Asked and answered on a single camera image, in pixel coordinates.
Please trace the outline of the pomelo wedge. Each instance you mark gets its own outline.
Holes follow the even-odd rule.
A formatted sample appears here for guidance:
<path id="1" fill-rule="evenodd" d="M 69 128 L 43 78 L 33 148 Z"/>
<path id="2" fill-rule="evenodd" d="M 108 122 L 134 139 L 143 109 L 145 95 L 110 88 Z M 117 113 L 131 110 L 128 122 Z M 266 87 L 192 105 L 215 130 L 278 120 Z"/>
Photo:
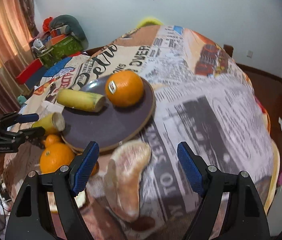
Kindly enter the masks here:
<path id="1" fill-rule="evenodd" d="M 49 203 L 49 208 L 50 208 L 51 213 L 58 213 L 54 193 L 48 192 L 47 196 L 48 196 L 48 203 Z M 82 208 L 86 204 L 85 191 L 80 192 L 74 199 L 75 199 L 75 202 L 78 208 L 79 209 Z"/>
<path id="2" fill-rule="evenodd" d="M 131 140 L 116 148 L 103 176 L 104 192 L 111 210 L 122 220 L 139 217 L 139 187 L 151 159 L 149 144 Z"/>

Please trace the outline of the green storage box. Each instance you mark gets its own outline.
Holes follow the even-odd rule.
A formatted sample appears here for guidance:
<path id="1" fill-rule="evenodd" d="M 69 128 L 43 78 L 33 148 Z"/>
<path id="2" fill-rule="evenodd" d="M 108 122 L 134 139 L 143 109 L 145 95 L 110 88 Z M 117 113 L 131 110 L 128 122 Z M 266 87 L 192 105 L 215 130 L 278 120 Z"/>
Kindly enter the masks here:
<path id="1" fill-rule="evenodd" d="M 73 36 L 67 36 L 55 45 L 37 55 L 42 64 L 47 68 L 52 67 L 62 59 L 83 51 L 81 42 Z"/>

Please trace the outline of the large orange with sticker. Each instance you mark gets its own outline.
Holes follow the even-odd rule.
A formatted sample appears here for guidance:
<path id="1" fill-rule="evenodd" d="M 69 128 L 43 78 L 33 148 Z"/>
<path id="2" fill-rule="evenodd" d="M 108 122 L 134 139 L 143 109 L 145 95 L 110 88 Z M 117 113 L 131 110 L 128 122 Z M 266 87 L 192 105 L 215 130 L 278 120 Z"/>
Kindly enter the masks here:
<path id="1" fill-rule="evenodd" d="M 139 75 L 130 70 L 112 74 L 106 81 L 105 94 L 116 107 L 134 106 L 143 97 L 143 81 Z"/>

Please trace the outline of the patchwork blue quilt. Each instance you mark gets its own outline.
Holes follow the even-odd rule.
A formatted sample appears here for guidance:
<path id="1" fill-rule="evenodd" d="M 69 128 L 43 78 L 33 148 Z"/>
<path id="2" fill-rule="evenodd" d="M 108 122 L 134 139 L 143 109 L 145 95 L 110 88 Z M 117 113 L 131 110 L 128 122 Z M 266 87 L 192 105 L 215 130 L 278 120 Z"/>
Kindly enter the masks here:
<path id="1" fill-rule="evenodd" d="M 29 89 L 32 89 L 35 85 L 41 82 L 42 78 L 47 78 L 49 80 L 49 78 L 54 78 L 58 74 L 63 75 L 76 68 L 76 65 L 84 63 L 89 58 L 90 56 L 87 54 L 71 55 L 54 64 L 52 67 L 47 68 L 46 66 L 43 66 L 32 77 L 30 77 L 24 85 L 26 85 Z"/>

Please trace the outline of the grey plush toy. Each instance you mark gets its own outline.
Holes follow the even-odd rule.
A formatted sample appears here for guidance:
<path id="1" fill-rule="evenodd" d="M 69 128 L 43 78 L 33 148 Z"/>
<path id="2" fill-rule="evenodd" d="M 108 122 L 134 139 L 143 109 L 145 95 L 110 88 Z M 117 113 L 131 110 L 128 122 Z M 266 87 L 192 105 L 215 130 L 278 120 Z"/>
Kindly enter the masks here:
<path id="1" fill-rule="evenodd" d="M 76 18 L 71 15 L 60 15 L 53 18 L 49 24 L 50 30 L 61 28 L 65 34 L 76 37 L 84 50 L 88 49 L 88 39 L 85 35 L 83 28 Z"/>

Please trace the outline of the red plastic bag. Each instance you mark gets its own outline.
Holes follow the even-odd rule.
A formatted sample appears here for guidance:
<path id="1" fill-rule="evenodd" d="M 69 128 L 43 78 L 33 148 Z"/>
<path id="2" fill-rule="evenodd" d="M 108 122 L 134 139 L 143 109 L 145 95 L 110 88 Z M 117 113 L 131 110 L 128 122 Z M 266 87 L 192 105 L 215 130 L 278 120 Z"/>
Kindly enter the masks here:
<path id="1" fill-rule="evenodd" d="M 49 17 L 49 18 L 46 18 L 42 24 L 42 29 L 44 32 L 47 32 L 50 30 L 50 23 L 52 22 L 53 18 L 52 17 Z"/>

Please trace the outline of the newspaper print tablecloth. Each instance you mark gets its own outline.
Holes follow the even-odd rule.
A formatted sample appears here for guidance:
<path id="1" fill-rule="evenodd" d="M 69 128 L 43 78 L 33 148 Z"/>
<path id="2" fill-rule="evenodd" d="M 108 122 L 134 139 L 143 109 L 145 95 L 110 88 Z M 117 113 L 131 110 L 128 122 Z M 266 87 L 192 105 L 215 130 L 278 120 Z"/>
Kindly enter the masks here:
<path id="1" fill-rule="evenodd" d="M 184 239 L 201 197 L 179 162 L 181 142 L 224 175 L 209 239 L 269 239 L 266 214 L 278 178 L 279 152 L 270 137 L 268 113 L 248 76 L 203 35 L 175 25 L 135 29 L 73 70 L 42 78 L 21 112 L 41 119 L 62 114 L 65 106 L 56 101 L 61 89 L 106 97 L 108 78 L 125 70 L 148 81 L 155 95 L 149 122 L 126 142 L 139 140 L 151 148 L 139 187 L 139 217 L 152 217 L 156 224 L 137 232 L 111 210 L 103 176 L 113 151 L 124 143 L 106 152 L 99 148 L 99 170 L 89 177 L 86 204 L 78 208 L 93 239 Z M 40 140 L 32 140 L 5 158 L 4 181 L 13 203 L 6 239 L 67 239 L 59 213 L 49 208 L 47 193 L 54 192 L 55 172 L 41 173 L 42 152 Z"/>

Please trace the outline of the dark red date right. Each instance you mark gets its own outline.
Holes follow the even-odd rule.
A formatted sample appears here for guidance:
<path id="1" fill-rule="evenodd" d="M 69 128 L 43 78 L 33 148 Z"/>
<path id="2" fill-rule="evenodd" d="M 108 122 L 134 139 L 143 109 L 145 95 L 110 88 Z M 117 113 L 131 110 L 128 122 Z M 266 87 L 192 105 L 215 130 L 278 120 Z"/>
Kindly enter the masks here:
<path id="1" fill-rule="evenodd" d="M 130 223 L 130 228 L 137 232 L 143 232 L 155 227 L 155 219 L 149 216 L 139 217 L 134 222 Z"/>

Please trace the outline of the small mandarin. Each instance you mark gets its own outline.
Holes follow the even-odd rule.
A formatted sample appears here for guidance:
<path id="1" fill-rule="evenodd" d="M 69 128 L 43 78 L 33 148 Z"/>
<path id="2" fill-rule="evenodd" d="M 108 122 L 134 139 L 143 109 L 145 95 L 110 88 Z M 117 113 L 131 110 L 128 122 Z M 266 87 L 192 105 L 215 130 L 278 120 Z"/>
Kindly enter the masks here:
<path id="1" fill-rule="evenodd" d="M 96 164 L 95 164 L 95 166 L 93 167 L 93 170 L 92 170 L 90 176 L 91 176 L 91 177 L 92 177 L 92 176 L 95 176 L 95 175 L 97 174 L 98 170 L 99 170 L 99 163 L 96 162 Z"/>
<path id="2" fill-rule="evenodd" d="M 44 146 L 45 148 L 58 143 L 58 142 L 62 142 L 62 139 L 56 135 L 56 134 L 50 134 L 46 137 L 46 139 L 44 140 Z"/>

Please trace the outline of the red box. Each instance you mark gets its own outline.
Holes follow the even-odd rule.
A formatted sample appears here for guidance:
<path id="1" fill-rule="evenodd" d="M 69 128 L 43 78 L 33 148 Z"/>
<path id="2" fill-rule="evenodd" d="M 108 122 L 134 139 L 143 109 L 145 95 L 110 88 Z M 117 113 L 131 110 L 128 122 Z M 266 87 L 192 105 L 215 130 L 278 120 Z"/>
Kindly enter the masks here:
<path id="1" fill-rule="evenodd" d="M 35 59 L 31 64 L 29 64 L 15 79 L 19 85 L 25 84 L 25 82 L 32 77 L 43 64 L 40 59 Z"/>

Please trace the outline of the banana piece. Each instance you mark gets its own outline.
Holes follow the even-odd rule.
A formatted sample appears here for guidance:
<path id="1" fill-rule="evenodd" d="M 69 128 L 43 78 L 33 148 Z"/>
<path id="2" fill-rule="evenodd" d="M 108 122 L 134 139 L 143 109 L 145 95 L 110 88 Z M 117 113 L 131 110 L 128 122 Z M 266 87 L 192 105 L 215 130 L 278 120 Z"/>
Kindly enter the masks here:
<path id="1" fill-rule="evenodd" d="M 61 89 L 57 93 L 56 101 L 68 108 L 98 113 L 104 107 L 106 97 L 96 93 Z"/>
<path id="2" fill-rule="evenodd" d="M 66 123 L 61 113 L 54 112 L 34 122 L 31 127 L 42 127 L 45 130 L 45 135 L 50 135 L 62 132 L 66 127 Z"/>

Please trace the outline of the dark purple plate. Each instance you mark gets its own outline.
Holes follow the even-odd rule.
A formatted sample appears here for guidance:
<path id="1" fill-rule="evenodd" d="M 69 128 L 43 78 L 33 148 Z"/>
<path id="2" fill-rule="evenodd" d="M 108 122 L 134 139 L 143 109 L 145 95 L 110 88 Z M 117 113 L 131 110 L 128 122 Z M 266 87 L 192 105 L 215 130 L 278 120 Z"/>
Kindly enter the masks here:
<path id="1" fill-rule="evenodd" d="M 132 139 L 149 122 L 155 111 L 155 95 L 148 81 L 143 80 L 144 95 L 130 108 L 116 108 L 109 100 L 98 113 L 65 107 L 62 111 L 65 130 L 61 137 L 72 149 L 82 152 L 90 141 L 106 152 Z"/>

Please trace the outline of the pomelo wedge front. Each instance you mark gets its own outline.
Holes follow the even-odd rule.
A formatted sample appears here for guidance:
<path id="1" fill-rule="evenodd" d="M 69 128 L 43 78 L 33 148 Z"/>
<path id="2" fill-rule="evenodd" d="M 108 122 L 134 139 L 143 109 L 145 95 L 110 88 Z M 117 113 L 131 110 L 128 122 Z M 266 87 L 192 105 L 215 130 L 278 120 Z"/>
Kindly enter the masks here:
<path id="1" fill-rule="evenodd" d="M 48 192 L 47 196 L 48 196 L 48 203 L 49 203 L 49 208 L 50 208 L 51 213 L 58 213 L 54 193 Z M 82 208 L 86 204 L 85 191 L 80 192 L 74 199 L 75 199 L 75 202 L 78 208 L 79 209 Z"/>

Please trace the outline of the orange pink curtain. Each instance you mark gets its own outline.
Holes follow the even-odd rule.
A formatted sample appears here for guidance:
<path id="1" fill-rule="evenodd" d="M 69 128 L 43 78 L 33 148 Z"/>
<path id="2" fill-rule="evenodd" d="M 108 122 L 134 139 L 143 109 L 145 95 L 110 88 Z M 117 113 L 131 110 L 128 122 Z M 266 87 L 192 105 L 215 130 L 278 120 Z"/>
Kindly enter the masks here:
<path id="1" fill-rule="evenodd" d="M 16 77 L 34 59 L 29 42 L 37 34 L 33 0 L 0 0 L 0 114 L 20 109 L 28 89 Z"/>

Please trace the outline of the white wall socket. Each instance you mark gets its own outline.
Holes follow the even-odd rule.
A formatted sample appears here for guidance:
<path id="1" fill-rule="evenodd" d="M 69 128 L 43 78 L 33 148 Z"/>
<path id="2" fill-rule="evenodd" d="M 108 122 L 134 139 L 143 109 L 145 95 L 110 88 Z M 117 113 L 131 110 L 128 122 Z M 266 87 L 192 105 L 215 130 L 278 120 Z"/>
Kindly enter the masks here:
<path id="1" fill-rule="evenodd" d="M 252 58 L 253 51 L 248 50 L 246 56 L 249 57 L 249 58 Z"/>

